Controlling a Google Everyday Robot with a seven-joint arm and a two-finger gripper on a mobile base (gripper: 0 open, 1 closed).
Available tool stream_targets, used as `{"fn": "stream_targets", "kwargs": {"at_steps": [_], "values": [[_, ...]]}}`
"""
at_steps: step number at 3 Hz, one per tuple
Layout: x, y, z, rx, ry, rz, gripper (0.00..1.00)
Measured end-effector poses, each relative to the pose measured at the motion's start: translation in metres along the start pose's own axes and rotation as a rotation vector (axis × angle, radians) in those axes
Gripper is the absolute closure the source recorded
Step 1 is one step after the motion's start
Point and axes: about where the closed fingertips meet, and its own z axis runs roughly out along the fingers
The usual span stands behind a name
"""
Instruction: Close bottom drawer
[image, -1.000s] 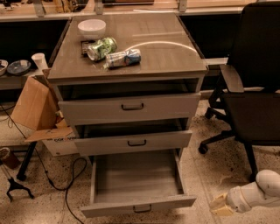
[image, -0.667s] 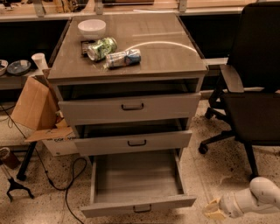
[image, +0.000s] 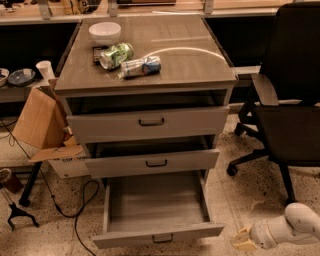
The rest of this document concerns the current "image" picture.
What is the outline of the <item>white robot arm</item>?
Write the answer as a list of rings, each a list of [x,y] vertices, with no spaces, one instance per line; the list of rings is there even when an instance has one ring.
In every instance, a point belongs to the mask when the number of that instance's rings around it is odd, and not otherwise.
[[[302,203],[286,206],[284,214],[259,220],[238,231],[231,244],[240,251],[269,250],[282,243],[307,245],[320,241],[320,216]]]

